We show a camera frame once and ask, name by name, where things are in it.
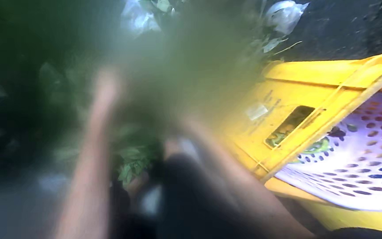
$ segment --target white plastic bag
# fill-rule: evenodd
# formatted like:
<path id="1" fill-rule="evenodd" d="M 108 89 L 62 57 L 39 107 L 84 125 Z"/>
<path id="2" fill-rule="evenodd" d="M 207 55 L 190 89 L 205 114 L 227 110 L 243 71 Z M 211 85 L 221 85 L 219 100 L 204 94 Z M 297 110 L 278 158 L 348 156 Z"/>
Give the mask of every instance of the white plastic bag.
<path id="1" fill-rule="evenodd" d="M 289 35 L 308 5 L 309 3 L 297 4 L 291 0 L 275 3 L 266 13 L 267 24 L 274 26 L 275 31 Z"/>
<path id="2" fill-rule="evenodd" d="M 141 0 L 126 0 L 121 14 L 120 25 L 133 37 L 138 37 L 146 31 L 161 31 L 154 19 L 154 14 L 140 4 Z"/>

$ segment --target hand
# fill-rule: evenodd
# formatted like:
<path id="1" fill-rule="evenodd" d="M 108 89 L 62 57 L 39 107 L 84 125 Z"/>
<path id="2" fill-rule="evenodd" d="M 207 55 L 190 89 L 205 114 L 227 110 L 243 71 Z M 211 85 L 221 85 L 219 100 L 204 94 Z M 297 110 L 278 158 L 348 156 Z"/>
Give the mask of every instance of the hand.
<path id="1" fill-rule="evenodd" d="M 101 68 L 95 79 L 95 101 L 102 105 L 113 105 L 122 102 L 126 94 L 126 86 L 122 76 L 114 68 Z"/>
<path id="2" fill-rule="evenodd" d="M 104 67 L 95 78 L 94 103 L 90 112 L 90 127 L 104 128 L 119 104 L 124 104 L 126 84 L 114 69 Z"/>

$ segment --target plastic basket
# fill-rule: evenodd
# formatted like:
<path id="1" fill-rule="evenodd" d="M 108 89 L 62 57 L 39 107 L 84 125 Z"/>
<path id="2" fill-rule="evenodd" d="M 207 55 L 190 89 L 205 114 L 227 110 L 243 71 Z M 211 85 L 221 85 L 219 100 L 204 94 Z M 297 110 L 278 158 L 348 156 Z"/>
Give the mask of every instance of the plastic basket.
<path id="1" fill-rule="evenodd" d="M 382 88 L 382 55 L 273 63 L 222 126 L 236 158 L 262 181 Z"/>
<path id="2" fill-rule="evenodd" d="M 382 210 L 382 93 L 317 145 L 275 176 L 343 207 Z"/>

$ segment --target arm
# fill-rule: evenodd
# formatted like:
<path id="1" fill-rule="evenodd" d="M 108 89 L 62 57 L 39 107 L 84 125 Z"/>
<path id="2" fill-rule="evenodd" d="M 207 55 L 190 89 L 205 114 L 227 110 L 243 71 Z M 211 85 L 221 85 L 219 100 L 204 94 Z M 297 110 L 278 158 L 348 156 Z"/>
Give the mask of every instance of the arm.
<path id="1" fill-rule="evenodd" d="M 308 239 L 314 235 L 284 208 L 279 200 L 242 167 L 202 125 L 189 122 L 187 130 L 204 145 L 238 197 L 254 228 L 267 238 Z"/>
<path id="2" fill-rule="evenodd" d="M 108 238 L 109 155 L 105 130 L 116 92 L 115 75 L 100 71 L 83 148 L 56 231 L 56 239 Z"/>

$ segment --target green leaf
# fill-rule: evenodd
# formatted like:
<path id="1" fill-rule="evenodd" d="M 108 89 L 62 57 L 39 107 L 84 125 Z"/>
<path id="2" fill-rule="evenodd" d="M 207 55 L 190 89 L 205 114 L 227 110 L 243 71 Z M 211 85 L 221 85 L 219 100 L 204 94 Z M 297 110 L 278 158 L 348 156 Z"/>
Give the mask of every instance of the green leaf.
<path id="1" fill-rule="evenodd" d="M 125 181 L 127 176 L 128 176 L 128 173 L 130 172 L 130 170 L 131 170 L 131 166 L 129 164 L 123 166 L 122 171 L 120 172 L 118 180 L 119 181 Z"/>

